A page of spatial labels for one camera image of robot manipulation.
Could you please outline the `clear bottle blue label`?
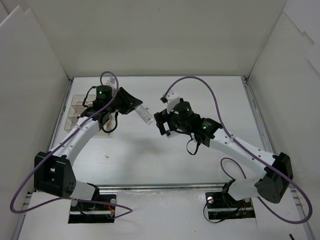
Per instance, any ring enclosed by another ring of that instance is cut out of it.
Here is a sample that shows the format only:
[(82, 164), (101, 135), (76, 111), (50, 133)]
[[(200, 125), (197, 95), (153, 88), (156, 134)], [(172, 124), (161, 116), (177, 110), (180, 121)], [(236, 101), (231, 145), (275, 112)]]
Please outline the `clear bottle blue label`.
[(150, 125), (154, 121), (153, 116), (142, 104), (140, 104), (135, 108), (135, 112), (147, 125)]

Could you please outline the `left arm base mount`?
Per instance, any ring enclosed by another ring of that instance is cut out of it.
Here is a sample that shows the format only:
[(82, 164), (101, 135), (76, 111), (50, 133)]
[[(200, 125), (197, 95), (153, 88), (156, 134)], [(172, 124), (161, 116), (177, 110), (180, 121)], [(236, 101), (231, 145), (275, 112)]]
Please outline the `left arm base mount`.
[(97, 199), (104, 204), (72, 200), (69, 209), (69, 224), (106, 224), (114, 223), (116, 207), (106, 203), (117, 203), (116, 194), (103, 194)]

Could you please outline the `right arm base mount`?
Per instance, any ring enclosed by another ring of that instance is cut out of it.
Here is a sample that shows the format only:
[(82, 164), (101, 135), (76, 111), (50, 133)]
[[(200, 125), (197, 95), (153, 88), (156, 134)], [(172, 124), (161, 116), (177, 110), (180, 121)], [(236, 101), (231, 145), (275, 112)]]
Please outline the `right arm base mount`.
[(228, 191), (235, 180), (225, 183), (221, 191), (205, 193), (203, 217), (212, 224), (219, 224), (226, 220), (255, 219), (256, 214), (251, 199), (233, 199)]

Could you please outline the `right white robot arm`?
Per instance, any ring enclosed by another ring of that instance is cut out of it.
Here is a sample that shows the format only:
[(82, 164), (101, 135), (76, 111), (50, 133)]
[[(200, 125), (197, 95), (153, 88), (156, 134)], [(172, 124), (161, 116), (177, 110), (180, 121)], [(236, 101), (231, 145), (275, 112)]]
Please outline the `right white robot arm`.
[(276, 155), (238, 137), (228, 136), (219, 122), (194, 113), (190, 103), (179, 96), (162, 97), (161, 101), (167, 105), (166, 109), (154, 114), (161, 135), (170, 136), (172, 132), (188, 135), (197, 146), (225, 153), (255, 173), (255, 178), (231, 180), (224, 186), (221, 200), (225, 205), (233, 206), (239, 200), (252, 197), (261, 197), (273, 204), (282, 200), (293, 179), (287, 154)]

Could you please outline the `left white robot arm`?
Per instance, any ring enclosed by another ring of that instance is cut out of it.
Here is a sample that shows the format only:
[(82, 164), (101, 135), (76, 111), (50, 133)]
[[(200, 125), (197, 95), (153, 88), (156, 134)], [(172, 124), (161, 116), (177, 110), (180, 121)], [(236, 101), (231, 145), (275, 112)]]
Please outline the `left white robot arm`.
[(34, 187), (36, 190), (63, 199), (80, 199), (89, 210), (100, 204), (98, 187), (78, 181), (73, 171), (74, 162), (89, 140), (102, 130), (112, 114), (127, 115), (143, 101), (123, 87), (117, 92), (109, 85), (99, 85), (92, 104), (83, 104), (76, 125), (49, 152), (39, 152), (34, 159)]

